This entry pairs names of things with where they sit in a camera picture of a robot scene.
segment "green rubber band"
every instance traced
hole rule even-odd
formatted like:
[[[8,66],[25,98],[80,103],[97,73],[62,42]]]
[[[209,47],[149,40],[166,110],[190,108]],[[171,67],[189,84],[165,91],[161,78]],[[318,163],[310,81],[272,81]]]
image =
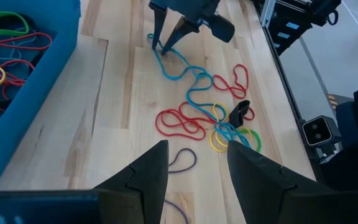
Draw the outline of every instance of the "green rubber band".
[[[252,133],[252,136],[255,136],[256,141],[258,143],[258,147],[256,148],[256,151],[260,153],[260,151],[262,150],[262,140],[260,139],[259,134],[256,131],[251,130],[251,129],[250,129],[250,131]],[[249,134],[248,130],[245,130],[245,129],[239,130],[238,132],[240,134]]]
[[[27,21],[18,13],[15,12],[0,12],[0,18],[4,16],[16,16],[18,17],[24,25],[25,31],[17,31],[17,30],[7,30],[7,29],[0,29],[0,35],[10,35],[13,37],[20,37],[26,35],[30,32],[30,27]]]

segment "black cable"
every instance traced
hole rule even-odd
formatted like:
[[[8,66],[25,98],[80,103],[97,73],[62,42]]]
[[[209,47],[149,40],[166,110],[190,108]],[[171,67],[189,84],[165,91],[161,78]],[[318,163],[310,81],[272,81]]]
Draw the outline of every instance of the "black cable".
[[[333,14],[334,14],[334,17],[335,17],[335,18],[334,18],[334,22],[332,22],[330,16],[328,16],[328,18],[327,18],[327,21],[328,21],[329,25],[331,25],[331,26],[336,25],[336,24],[338,23],[338,20],[339,20],[339,13],[338,13],[338,11],[337,11],[337,10],[334,10]]]
[[[194,157],[194,162],[191,166],[185,168],[185,169],[182,169],[182,170],[173,170],[173,171],[168,171],[168,174],[178,174],[178,173],[181,173],[181,172],[185,172],[185,171],[188,171],[190,170],[191,168],[193,168],[196,164],[197,164],[197,155],[196,153],[191,150],[191,149],[188,149],[188,148],[184,148],[184,149],[180,149],[180,151],[177,153],[177,155],[175,156],[175,159],[169,163],[168,167],[172,166],[174,163],[176,163],[176,161],[178,160],[179,158],[179,155],[182,153],[182,152],[185,152],[185,151],[188,151],[191,153],[191,155],[193,155]],[[182,215],[182,217],[185,219],[185,224],[189,224],[189,219],[188,217],[186,216],[186,213],[178,206],[178,205],[175,205],[173,202],[170,202],[168,201],[167,199],[164,200],[167,204],[171,205],[174,209],[178,210],[178,212],[180,213],[180,215]]]

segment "wooden surface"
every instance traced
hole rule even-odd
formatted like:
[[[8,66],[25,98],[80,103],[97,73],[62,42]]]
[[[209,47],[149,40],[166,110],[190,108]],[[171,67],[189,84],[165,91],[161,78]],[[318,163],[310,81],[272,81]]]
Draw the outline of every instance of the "wooden surface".
[[[114,175],[165,139],[154,128],[161,110],[177,108],[194,82],[187,74],[167,80],[146,41],[153,31],[153,13],[143,0],[82,1],[78,46],[17,152],[0,179],[0,190],[92,188]],[[219,13],[236,27],[225,44],[203,27],[179,42],[193,65],[206,67],[233,83],[232,68],[250,71],[247,99],[256,119],[246,126],[260,133],[262,154],[314,178],[290,105],[252,3],[222,0]],[[162,34],[166,41],[179,15],[170,11]],[[163,58],[167,72],[184,65],[172,54]],[[210,90],[192,95],[197,102],[224,102],[229,93]],[[189,116],[199,115],[187,108]],[[191,223],[245,223],[227,166],[226,154],[212,150],[207,140],[169,138],[170,159],[184,147],[198,155],[196,167],[169,177],[167,198],[183,207]],[[191,163],[183,155],[176,167]],[[164,207],[162,223],[184,223]]]

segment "blue bin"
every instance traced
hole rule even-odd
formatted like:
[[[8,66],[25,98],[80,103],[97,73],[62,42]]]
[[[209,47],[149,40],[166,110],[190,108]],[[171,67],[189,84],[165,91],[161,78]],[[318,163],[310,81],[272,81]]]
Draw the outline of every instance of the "blue bin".
[[[0,0],[0,11],[23,13],[56,33],[25,85],[0,118],[0,176],[73,53],[81,16],[80,0]]]

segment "black clip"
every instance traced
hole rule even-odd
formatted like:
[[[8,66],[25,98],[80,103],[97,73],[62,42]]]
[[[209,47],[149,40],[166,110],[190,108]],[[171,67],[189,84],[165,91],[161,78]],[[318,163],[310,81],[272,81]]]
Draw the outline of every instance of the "black clip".
[[[235,128],[241,127],[244,124],[242,117],[248,113],[250,101],[244,100],[240,102],[229,115],[229,122]]]

